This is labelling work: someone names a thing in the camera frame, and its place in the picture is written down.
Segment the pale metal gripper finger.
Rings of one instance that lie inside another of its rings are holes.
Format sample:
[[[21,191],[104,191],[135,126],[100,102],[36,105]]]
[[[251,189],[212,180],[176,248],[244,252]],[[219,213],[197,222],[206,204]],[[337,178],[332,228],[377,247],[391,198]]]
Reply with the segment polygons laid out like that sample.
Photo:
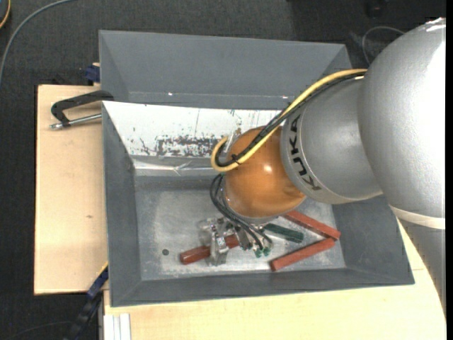
[[[216,225],[216,220],[214,218],[207,218],[201,220],[197,224],[198,238],[200,242],[211,242],[212,235],[214,234],[214,229]]]
[[[214,236],[210,246],[210,263],[219,266],[226,262],[227,243],[225,238]]]

